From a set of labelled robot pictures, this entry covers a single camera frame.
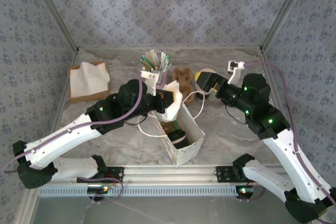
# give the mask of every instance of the white cardboard box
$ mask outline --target white cardboard box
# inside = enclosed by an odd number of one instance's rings
[[[197,126],[195,120],[193,119],[193,116],[189,113],[189,110],[184,104],[181,105],[176,120],[180,125],[181,129],[185,131],[188,140],[191,142],[191,145],[181,149],[176,149],[167,136],[161,137],[161,141],[166,148],[168,155],[175,167],[179,167],[180,165],[185,164],[198,154],[198,151],[200,150],[203,143],[205,134]],[[157,119],[154,119],[153,125],[158,135],[166,134]]]

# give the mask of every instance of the cable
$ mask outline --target cable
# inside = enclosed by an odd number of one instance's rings
[[[70,127],[58,134],[56,134],[55,136],[52,136],[51,138],[49,138],[48,140],[45,140],[43,143],[37,145],[35,148],[32,148],[26,152],[23,152],[19,155],[17,155],[16,157],[14,157],[13,159],[11,159],[9,162],[7,162],[1,169],[1,173],[14,173],[16,172],[15,170],[6,170],[6,168],[14,161],[18,160],[19,158],[22,158],[28,154],[30,154],[33,150],[36,151],[40,148],[42,148],[43,146],[45,146],[46,144],[58,139],[59,137],[69,133],[69,131],[74,131],[76,129],[85,127],[85,126],[91,126],[91,125],[101,125],[101,124],[110,124],[110,123],[115,123],[115,122],[119,122],[125,118],[127,118],[129,115],[131,115],[139,106],[140,101],[141,101],[141,97],[142,97],[142,90],[143,90],[143,86],[142,86],[142,81],[139,79],[139,94],[138,94],[138,99],[135,102],[135,105],[133,106],[133,108],[130,109],[129,112],[127,112],[126,114],[116,118],[116,119],[112,119],[112,120],[107,120],[107,121],[98,121],[98,122],[87,122],[87,123],[82,123],[82,124],[78,124],[74,127]]]
[[[227,106],[225,105],[225,110],[226,110],[226,113],[229,115],[229,116],[231,116],[234,120],[236,120],[238,123],[241,123],[241,124],[247,124],[246,122],[245,123],[243,123],[243,122],[241,122],[240,120],[238,120],[238,119],[236,119],[233,115],[231,115],[228,111],[227,111]]]
[[[107,178],[115,178],[115,177],[113,176],[113,174],[108,174],[108,175],[106,175],[106,177],[107,177]]]
[[[108,202],[115,201],[115,200],[119,199],[119,198],[121,197],[121,195],[123,194],[123,192],[124,192],[124,185],[123,185],[123,183],[122,183],[119,179],[117,179],[117,178],[83,178],[83,177],[80,177],[80,179],[82,179],[82,180],[84,180],[84,181],[87,181],[87,182],[100,182],[100,181],[105,181],[105,180],[112,180],[112,181],[118,182],[118,183],[121,185],[120,192],[118,193],[117,196],[115,196],[115,197],[112,198],[112,199],[105,200],[105,201],[95,201],[95,198],[96,198],[96,197],[107,198],[106,196],[104,196],[104,195],[102,195],[102,194],[95,194],[95,195],[92,197],[92,203],[93,203],[93,204],[105,204],[105,203],[108,203]]]
[[[140,127],[139,124],[138,124],[138,128],[139,128],[139,130],[141,131],[141,133],[144,134],[144,135],[146,135],[146,136],[150,136],[150,137],[164,137],[164,136],[167,136],[167,135],[158,136],[158,135],[150,135],[150,134],[147,134],[147,133],[145,133],[145,132],[141,129],[141,127]]]
[[[146,114],[145,118],[141,122],[139,122],[139,123],[129,123],[127,121],[125,121],[125,123],[128,124],[128,125],[130,125],[130,126],[137,126],[138,124],[143,123],[147,119],[147,117],[148,117],[148,114]]]
[[[204,102],[205,102],[205,94],[202,92],[202,91],[194,91],[194,92],[191,92],[184,100],[183,100],[183,103],[189,98],[189,96],[191,96],[192,94],[195,94],[195,93],[200,93],[203,95],[203,101],[202,101],[202,107],[201,107],[201,110],[199,111],[199,113],[197,114],[197,116],[194,117],[194,119],[196,119],[200,114],[201,112],[203,111],[203,107],[204,107]]]
[[[299,143],[298,143],[298,138],[297,138],[297,128],[296,128],[296,124],[293,118],[293,114],[292,114],[292,110],[290,109],[289,106],[289,95],[288,95],[288,89],[287,89],[287,85],[286,85],[286,81],[285,81],[285,76],[282,73],[282,71],[280,70],[280,68],[271,62],[252,62],[252,63],[246,63],[244,64],[245,67],[249,67],[249,66],[254,66],[254,65],[269,65],[271,67],[274,67],[280,74],[281,80],[282,80],[282,85],[283,85],[283,90],[285,92],[285,101],[286,101],[286,105],[288,108],[288,113],[289,113],[289,117],[290,117],[290,121],[292,124],[292,128],[293,128],[293,143],[294,143],[294,150],[296,153],[296,156],[298,157],[298,160],[301,164],[301,166],[303,167],[304,171],[308,174],[308,176],[311,178],[311,180],[317,185],[317,187],[320,188],[320,190],[325,194],[325,196],[332,202],[332,204],[336,207],[336,201],[330,196],[330,194],[328,194],[327,190],[325,190],[322,185],[320,184],[320,182],[314,177],[314,175],[309,171],[308,167],[306,166],[306,164],[304,163],[301,154],[299,153]],[[324,222],[321,219],[318,219],[319,222],[321,223],[327,223],[330,224],[328,222]]]
[[[237,199],[239,199],[239,200],[245,200],[245,201],[249,202],[249,201],[251,201],[251,200],[257,200],[257,199],[260,199],[260,198],[265,194],[265,192],[266,192],[266,188],[264,187],[264,188],[262,189],[261,193],[260,193],[257,197],[255,197],[255,198],[248,199],[248,198],[246,198],[246,197],[244,197],[244,196],[242,196],[242,195],[239,195],[239,198],[237,198]]]
[[[189,98],[189,96],[191,96],[191,95],[194,94],[194,93],[201,93],[201,94],[203,95],[202,107],[201,107],[201,110],[199,111],[199,113],[197,114],[197,116],[194,117],[194,119],[195,119],[195,118],[197,118],[197,117],[201,114],[201,112],[203,111],[204,102],[205,102],[205,95],[204,95],[204,93],[201,92],[201,91],[194,91],[194,92],[191,92],[191,93],[190,93],[190,94],[183,100],[183,103]],[[141,127],[140,127],[139,124],[140,124],[140,123],[137,123],[139,130],[141,131],[142,134],[144,134],[144,135],[146,135],[146,136],[150,136],[150,137],[164,137],[164,136],[167,136],[167,135],[162,135],[162,136],[158,136],[158,135],[150,135],[150,134],[148,134],[148,133],[145,133],[145,132],[141,129]]]
[[[92,197],[92,201],[91,201],[93,204],[98,204],[98,205],[100,205],[100,204],[105,204],[105,203],[113,202],[113,203],[115,203],[115,204],[117,204],[117,205],[119,205],[119,206],[122,206],[122,207],[127,208],[127,209],[132,210],[132,211],[135,211],[135,212],[137,212],[137,213],[139,213],[139,214],[141,214],[141,215],[144,215],[144,216],[146,216],[146,217],[148,217],[148,218],[150,218],[150,219],[153,219],[153,220],[155,220],[155,221],[166,223],[165,221],[160,220],[160,219],[156,219],[155,217],[152,217],[152,216],[146,214],[146,213],[143,212],[143,211],[140,211],[140,210],[138,210],[138,209],[135,209],[135,208],[126,206],[126,205],[124,205],[124,204],[122,204],[122,203],[120,203],[120,202],[117,202],[116,200],[119,199],[119,198],[121,197],[121,195],[123,194],[123,192],[124,192],[124,185],[123,185],[123,183],[122,183],[119,179],[116,179],[116,178],[96,178],[96,179],[94,179],[94,178],[83,178],[83,177],[81,177],[80,179],[82,179],[82,180],[84,180],[84,181],[88,181],[88,182],[100,182],[100,181],[104,181],[104,180],[112,180],[112,181],[114,181],[114,182],[118,182],[118,183],[121,185],[120,192],[118,193],[117,196],[115,196],[115,197],[112,198],[112,199],[108,199],[108,200],[104,200],[104,201],[94,201],[94,199],[95,199],[96,197],[102,197],[102,198],[104,198],[104,199],[107,199],[107,198],[108,198],[108,197],[106,197],[106,196],[103,195],[103,194],[95,194],[95,195]]]

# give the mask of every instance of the vent slot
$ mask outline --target vent slot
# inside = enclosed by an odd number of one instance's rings
[[[121,187],[111,188],[106,196],[116,196]],[[88,196],[87,186],[43,187],[41,197]],[[124,197],[155,197],[155,196],[236,196],[236,186],[128,186],[124,189]]]

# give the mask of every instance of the white tissue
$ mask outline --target white tissue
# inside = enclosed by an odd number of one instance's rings
[[[166,109],[164,114],[155,113],[157,119],[160,122],[172,122],[176,120],[178,111],[180,110],[183,95],[180,92],[180,84],[177,81],[173,81],[164,86],[163,90],[172,91],[175,93],[174,102]]]
[[[71,97],[82,97],[108,90],[110,81],[105,63],[97,66],[82,62],[79,69],[70,70]]]

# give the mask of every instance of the black bracket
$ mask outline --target black bracket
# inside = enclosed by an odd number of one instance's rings
[[[243,172],[243,167],[251,160],[254,160],[254,157],[244,154],[233,161],[233,166],[217,166],[216,175],[218,183],[253,182]]]
[[[336,199],[336,188],[330,189],[330,196]],[[323,200],[316,199],[315,203],[301,201],[296,189],[285,192],[285,206],[288,212],[300,223],[309,223],[322,216],[328,207],[332,206],[332,202],[328,197]]]
[[[14,155],[17,156],[25,151],[26,142],[17,141],[13,144]],[[37,170],[30,168],[31,162],[26,160],[23,156],[18,160],[19,166],[17,167],[17,173],[20,180],[27,189],[33,189],[45,185],[51,181],[54,173],[57,169],[54,167],[53,163],[50,163],[47,167],[42,170]]]
[[[239,182],[253,182],[246,177],[237,175],[234,166],[217,166],[215,174],[218,183],[239,183]]]
[[[120,180],[122,182],[122,179],[124,178],[124,167],[120,167],[120,166],[108,166],[107,167],[107,173],[105,175],[105,178],[116,178],[118,180]],[[112,180],[105,180],[104,182],[107,183],[112,183]]]

